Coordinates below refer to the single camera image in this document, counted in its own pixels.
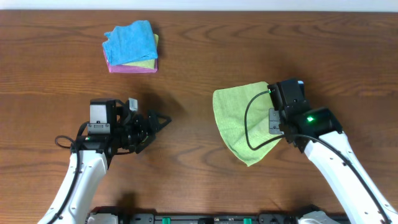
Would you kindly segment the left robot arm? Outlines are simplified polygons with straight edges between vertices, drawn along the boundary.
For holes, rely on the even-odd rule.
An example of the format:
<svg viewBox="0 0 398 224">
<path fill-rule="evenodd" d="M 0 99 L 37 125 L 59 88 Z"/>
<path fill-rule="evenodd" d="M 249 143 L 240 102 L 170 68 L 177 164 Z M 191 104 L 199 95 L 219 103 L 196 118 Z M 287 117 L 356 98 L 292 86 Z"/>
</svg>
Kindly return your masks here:
<svg viewBox="0 0 398 224">
<path fill-rule="evenodd" d="M 114 209 L 90 210 L 100 181 L 114 156 L 140 153 L 149 146 L 171 117 L 137 111 L 137 100 L 90 101 L 90 119 L 70 142 L 70 163 L 65 178 L 41 223 L 129 223 L 131 217 Z"/>
</svg>

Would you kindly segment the light green cloth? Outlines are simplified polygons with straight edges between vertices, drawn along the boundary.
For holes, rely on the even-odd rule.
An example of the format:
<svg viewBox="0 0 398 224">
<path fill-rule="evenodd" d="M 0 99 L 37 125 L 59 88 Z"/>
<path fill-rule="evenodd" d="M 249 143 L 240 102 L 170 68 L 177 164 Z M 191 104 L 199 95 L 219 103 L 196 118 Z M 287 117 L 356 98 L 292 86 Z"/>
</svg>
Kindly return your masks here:
<svg viewBox="0 0 398 224">
<path fill-rule="evenodd" d="M 258 150 L 251 150 L 274 136 L 269 133 L 269 109 L 272 107 L 268 83 L 257 82 L 216 90 L 213 93 L 213 112 L 220 135 L 231 152 L 247 166 L 264 158 L 278 143 L 277 140 Z"/>
</svg>

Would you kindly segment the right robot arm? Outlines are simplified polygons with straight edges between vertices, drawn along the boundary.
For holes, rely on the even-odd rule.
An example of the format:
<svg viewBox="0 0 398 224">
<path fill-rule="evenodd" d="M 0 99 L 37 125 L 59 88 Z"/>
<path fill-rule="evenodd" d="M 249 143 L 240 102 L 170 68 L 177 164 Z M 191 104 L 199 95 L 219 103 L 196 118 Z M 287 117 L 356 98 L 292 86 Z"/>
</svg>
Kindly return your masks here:
<svg viewBox="0 0 398 224">
<path fill-rule="evenodd" d="M 397 223 L 397 211 L 355 156 L 327 108 L 269 110 L 270 132 L 297 147 L 321 172 L 351 223 Z"/>
</svg>

